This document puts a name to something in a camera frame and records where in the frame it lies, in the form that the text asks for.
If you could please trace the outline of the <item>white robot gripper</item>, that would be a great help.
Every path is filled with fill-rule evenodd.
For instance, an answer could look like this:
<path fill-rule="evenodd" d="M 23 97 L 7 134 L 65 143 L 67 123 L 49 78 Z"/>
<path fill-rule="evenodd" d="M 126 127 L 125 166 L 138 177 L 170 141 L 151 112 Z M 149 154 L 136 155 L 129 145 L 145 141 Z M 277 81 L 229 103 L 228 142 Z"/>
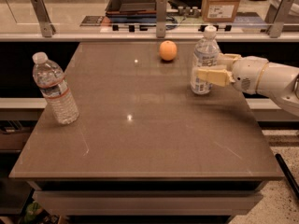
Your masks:
<path fill-rule="evenodd" d="M 258 79 L 268 64 L 265 58 L 249 56 L 242 58 L 239 54 L 220 53 L 217 65 L 224 69 L 197 69 L 197 76 L 208 83 L 225 87 L 233 84 L 233 87 L 247 94 L 255 94 Z"/>

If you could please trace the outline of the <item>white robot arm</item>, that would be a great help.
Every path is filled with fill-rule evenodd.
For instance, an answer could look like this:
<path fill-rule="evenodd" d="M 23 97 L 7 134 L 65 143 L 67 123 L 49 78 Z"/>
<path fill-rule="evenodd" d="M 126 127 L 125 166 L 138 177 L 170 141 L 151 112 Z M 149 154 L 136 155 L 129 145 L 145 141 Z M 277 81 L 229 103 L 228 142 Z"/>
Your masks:
<path fill-rule="evenodd" d="M 215 66 L 195 69 L 202 81 L 225 87 L 232 85 L 246 94 L 259 94 L 283 110 L 299 116 L 299 68 L 271 63 L 256 56 L 220 54 Z"/>

